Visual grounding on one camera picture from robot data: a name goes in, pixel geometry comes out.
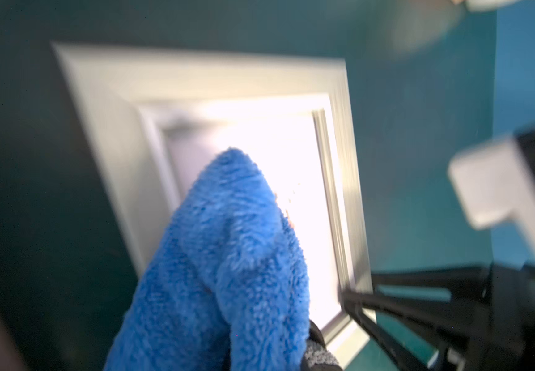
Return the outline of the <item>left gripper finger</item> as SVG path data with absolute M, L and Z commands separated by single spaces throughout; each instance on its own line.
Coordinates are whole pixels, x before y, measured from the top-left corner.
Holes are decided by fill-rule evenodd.
M 310 321 L 301 371 L 343 371 L 338 360 L 326 348 L 320 329 Z

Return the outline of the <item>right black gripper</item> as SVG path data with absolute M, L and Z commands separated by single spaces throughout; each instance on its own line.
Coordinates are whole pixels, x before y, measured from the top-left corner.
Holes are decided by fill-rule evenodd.
M 365 309 L 423 329 L 437 339 L 435 370 L 535 370 L 535 264 L 493 264 L 372 274 L 373 286 L 443 288 L 455 301 L 347 291 L 342 307 L 400 370 L 427 370 Z

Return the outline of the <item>blue and grey cloth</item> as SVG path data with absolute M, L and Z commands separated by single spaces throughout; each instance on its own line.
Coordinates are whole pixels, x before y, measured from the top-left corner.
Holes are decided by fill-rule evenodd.
M 308 269 L 257 165 L 200 173 L 142 275 L 107 370 L 301 370 Z

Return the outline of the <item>green picture frame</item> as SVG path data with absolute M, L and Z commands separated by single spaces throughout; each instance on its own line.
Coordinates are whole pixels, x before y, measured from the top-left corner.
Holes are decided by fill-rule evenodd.
M 342 312 L 371 289 L 342 59 L 57 44 L 129 255 L 144 272 L 201 170 L 227 148 L 259 165 L 301 241 L 310 314 L 348 366 L 369 337 Z

